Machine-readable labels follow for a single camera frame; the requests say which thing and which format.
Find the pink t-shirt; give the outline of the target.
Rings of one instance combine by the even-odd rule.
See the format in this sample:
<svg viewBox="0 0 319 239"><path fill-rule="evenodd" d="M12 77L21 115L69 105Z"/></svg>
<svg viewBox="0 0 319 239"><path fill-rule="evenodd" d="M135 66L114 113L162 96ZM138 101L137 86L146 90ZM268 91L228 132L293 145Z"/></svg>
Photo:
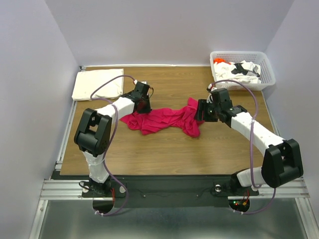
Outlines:
<svg viewBox="0 0 319 239"><path fill-rule="evenodd" d="M142 135L157 133L168 127L180 128L183 133L190 137L199 137L199 127L204 123L196 120L197 101L193 98L187 100L186 106L179 110L161 108L152 110L147 114L134 112L120 119L131 130L139 130Z"/></svg>

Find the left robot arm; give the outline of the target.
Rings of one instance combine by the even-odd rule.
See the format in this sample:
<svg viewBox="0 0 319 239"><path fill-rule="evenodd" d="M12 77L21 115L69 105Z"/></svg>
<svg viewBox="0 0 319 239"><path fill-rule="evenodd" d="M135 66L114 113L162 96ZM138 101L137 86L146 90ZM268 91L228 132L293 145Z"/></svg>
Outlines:
<svg viewBox="0 0 319 239"><path fill-rule="evenodd" d="M89 169L88 182L80 183L84 193L106 196L111 193L110 174L105 169L105 153L115 134L119 119L134 112L150 113L151 87L146 82L135 81L135 88L120 96L113 103L93 110L87 108L80 119L74 142L83 153Z"/></svg>

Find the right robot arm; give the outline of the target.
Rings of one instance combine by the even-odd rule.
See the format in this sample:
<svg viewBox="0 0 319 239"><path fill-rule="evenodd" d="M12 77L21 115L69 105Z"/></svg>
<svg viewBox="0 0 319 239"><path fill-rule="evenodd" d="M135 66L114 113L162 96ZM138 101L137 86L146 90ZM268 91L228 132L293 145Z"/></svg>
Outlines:
<svg viewBox="0 0 319 239"><path fill-rule="evenodd" d="M227 89L209 87L209 97L199 100L195 119L222 122L250 141L250 154L256 147L263 155L260 167L250 166L231 175L229 188L241 194L247 187L268 185L278 188L304 174L300 146L294 139L285 140L257 122L241 105L234 106Z"/></svg>

